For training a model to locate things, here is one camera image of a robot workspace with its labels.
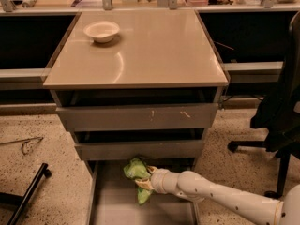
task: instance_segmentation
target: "black metal stand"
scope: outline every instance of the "black metal stand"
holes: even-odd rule
[[[239,146],[264,148],[263,141],[231,141],[227,148],[233,153]],[[277,152],[276,158],[280,158],[280,167],[277,179],[277,191],[265,191],[264,196],[268,198],[278,199],[283,195],[285,180],[287,178],[289,162],[291,154],[288,152]]]
[[[0,203],[14,205],[17,207],[7,225],[14,225],[17,223],[24,207],[28,204],[31,196],[33,195],[35,189],[37,188],[41,177],[43,175],[45,175],[46,178],[51,176],[51,172],[47,169],[47,167],[48,164],[46,163],[43,163],[40,166],[35,178],[31,182],[30,186],[28,187],[28,189],[26,190],[23,196],[0,193]]]

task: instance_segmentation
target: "white robotic arm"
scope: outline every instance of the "white robotic arm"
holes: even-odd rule
[[[209,198],[258,225],[300,224],[300,185],[279,201],[215,184],[191,171],[155,169],[150,182],[157,193],[171,193],[192,202]]]

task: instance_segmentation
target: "floor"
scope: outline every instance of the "floor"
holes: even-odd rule
[[[256,106],[257,102],[228,102],[217,112],[195,168],[197,173],[215,183],[256,194],[276,188],[278,160],[274,154],[253,148],[236,153],[227,150],[229,141],[265,137],[265,129],[249,128]],[[86,221],[91,176],[53,111],[51,105],[0,106],[0,143],[43,137],[41,142],[29,142],[23,153],[21,142],[0,145],[0,191],[24,194],[42,162],[47,162],[52,171],[51,178],[43,178],[18,224],[82,225]],[[299,183],[299,161],[292,157],[286,191]],[[9,215],[11,211],[0,206],[0,224],[6,224]],[[201,225],[253,224],[209,200],[199,203],[199,218]]]

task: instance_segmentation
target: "bowl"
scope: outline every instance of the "bowl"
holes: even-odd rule
[[[113,40],[120,31],[120,27],[115,22],[100,21],[93,22],[83,29],[84,33],[95,42],[105,43]]]

